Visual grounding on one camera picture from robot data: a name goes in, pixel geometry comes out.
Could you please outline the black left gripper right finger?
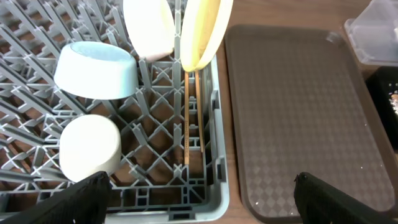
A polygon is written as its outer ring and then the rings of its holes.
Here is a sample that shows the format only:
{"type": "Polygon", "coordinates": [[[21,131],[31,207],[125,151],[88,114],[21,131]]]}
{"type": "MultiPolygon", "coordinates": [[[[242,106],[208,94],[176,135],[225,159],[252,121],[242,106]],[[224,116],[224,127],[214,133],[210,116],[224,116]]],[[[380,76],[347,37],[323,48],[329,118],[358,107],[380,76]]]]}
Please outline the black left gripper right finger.
{"type": "Polygon", "coordinates": [[[296,175],[294,199],[303,224],[397,224],[308,172],[296,175]]]}

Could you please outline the pink small plate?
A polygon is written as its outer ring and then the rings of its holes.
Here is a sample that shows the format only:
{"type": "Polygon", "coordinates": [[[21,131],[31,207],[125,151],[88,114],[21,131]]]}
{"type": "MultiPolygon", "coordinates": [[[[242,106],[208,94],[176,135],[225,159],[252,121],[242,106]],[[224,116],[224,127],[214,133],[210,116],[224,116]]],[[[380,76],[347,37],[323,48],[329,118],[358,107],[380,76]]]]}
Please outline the pink small plate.
{"type": "Polygon", "coordinates": [[[124,0],[124,21],[140,58],[153,62],[174,51],[175,24],[166,0],[124,0]]]}

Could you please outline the wooden chopstick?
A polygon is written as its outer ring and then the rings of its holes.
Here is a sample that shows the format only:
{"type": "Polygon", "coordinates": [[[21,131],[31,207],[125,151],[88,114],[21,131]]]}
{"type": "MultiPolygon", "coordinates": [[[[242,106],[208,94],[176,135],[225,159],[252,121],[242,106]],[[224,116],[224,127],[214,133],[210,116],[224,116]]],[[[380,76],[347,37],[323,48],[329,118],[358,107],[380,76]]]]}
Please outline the wooden chopstick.
{"type": "Polygon", "coordinates": [[[185,72],[185,96],[184,96],[184,162],[189,165],[189,73],[185,72]]]}
{"type": "Polygon", "coordinates": [[[200,78],[199,71],[195,71],[195,90],[197,97],[197,114],[198,114],[198,130],[200,138],[200,150],[204,151],[204,140],[203,140],[203,120],[202,120],[202,108],[201,108],[201,91],[200,91],[200,78]]]}

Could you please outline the white cup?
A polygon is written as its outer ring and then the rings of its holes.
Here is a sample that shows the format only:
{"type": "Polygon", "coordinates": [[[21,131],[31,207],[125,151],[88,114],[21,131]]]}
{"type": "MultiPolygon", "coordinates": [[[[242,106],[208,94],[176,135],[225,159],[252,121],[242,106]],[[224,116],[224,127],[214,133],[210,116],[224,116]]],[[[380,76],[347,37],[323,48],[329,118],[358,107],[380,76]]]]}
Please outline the white cup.
{"type": "Polygon", "coordinates": [[[119,129],[109,118],[79,116],[66,125],[60,136],[60,168],[73,182],[99,171],[111,175],[119,169],[121,146],[119,129]]]}

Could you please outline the light blue bowl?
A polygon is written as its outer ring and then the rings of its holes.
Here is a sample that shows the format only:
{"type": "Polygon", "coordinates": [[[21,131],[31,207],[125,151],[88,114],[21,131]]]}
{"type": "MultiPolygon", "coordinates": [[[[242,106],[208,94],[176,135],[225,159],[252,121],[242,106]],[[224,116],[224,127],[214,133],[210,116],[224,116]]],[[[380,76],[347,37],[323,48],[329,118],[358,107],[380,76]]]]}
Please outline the light blue bowl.
{"type": "Polygon", "coordinates": [[[68,93],[98,100],[129,97],[139,87],[137,63],[129,52],[92,41],[65,45],[53,79],[68,93]]]}

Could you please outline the yellow plate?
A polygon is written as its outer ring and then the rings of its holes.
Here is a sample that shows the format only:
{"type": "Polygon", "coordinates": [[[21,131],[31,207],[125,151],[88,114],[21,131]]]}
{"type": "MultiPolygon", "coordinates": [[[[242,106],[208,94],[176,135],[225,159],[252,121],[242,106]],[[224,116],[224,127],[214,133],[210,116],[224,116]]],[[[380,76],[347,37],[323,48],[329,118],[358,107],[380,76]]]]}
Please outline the yellow plate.
{"type": "Polygon", "coordinates": [[[189,0],[180,38],[181,64],[186,72],[205,68],[223,40],[233,0],[189,0]]]}

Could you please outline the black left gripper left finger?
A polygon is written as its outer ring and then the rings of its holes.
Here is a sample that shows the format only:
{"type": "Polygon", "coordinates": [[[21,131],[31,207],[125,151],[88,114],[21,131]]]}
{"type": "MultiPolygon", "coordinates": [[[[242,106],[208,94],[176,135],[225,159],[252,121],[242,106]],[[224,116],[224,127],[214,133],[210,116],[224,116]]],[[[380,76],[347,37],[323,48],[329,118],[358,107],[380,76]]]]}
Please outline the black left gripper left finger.
{"type": "Polygon", "coordinates": [[[102,224],[110,196],[108,174],[99,171],[1,224],[102,224]]]}

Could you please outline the rice food waste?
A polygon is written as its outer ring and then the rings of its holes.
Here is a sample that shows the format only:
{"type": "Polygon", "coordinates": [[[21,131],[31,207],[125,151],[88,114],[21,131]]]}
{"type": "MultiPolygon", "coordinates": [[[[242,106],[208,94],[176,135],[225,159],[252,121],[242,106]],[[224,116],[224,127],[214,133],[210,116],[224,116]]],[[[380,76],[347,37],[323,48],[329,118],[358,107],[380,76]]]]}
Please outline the rice food waste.
{"type": "Polygon", "coordinates": [[[396,115],[398,114],[397,93],[397,82],[388,83],[389,102],[391,104],[392,110],[396,115]]]}

